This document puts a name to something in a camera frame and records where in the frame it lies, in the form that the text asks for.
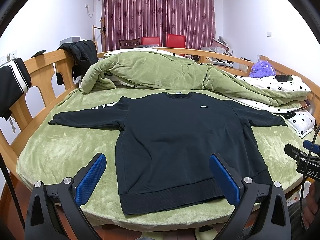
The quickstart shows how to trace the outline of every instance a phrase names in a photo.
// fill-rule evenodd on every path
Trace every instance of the metal bolt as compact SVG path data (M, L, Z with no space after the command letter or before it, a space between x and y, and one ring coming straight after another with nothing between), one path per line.
M252 179L249 178L249 177L245 177L244 178L244 182L247 183L247 184L251 184L252 183Z
M40 187L41 186L41 181L37 181L36 183L35 183L35 187Z
M281 183L279 181L275 181L274 184L276 187L281 187Z
M64 184L70 184L70 182L72 181L72 179L71 178L65 178L64 180L63 180L63 183Z

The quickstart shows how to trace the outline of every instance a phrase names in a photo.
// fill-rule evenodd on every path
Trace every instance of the white logo on sweatshirt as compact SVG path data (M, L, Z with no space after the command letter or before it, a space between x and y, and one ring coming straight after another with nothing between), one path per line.
M101 106L102 106L102 108L105 108L106 106L114 106L116 103L118 103L118 102L113 102L113 103L109 103L109 104L101 105Z

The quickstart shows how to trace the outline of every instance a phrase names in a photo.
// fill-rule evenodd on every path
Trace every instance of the human hand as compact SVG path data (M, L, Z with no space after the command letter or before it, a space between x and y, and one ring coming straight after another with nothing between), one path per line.
M313 182L309 187L309 193L307 194L307 197L306 197L307 206L304 208L303 216L302 216L303 222L306 228L309 228L310 224L313 222L315 218L315 214L319 209L318 204L315 200L315 192L316 192L316 187L315 187L315 183Z

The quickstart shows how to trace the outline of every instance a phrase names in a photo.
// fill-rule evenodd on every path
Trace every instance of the electrical outlet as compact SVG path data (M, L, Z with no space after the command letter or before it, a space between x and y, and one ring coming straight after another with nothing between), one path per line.
M5 56L0 57L0 66L6 63Z
M13 60L13 59L15 59L15 58L17 58L18 57L18 54L17 54L17 51L15 50L15 51L13 51L13 52L11 52L11 60Z

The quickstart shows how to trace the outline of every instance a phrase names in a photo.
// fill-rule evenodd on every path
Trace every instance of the purple curtain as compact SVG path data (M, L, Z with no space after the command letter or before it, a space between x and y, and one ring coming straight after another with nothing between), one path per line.
M215 37L213 0L103 0L107 28L106 49L118 49L119 40L186 36L186 47L210 46Z

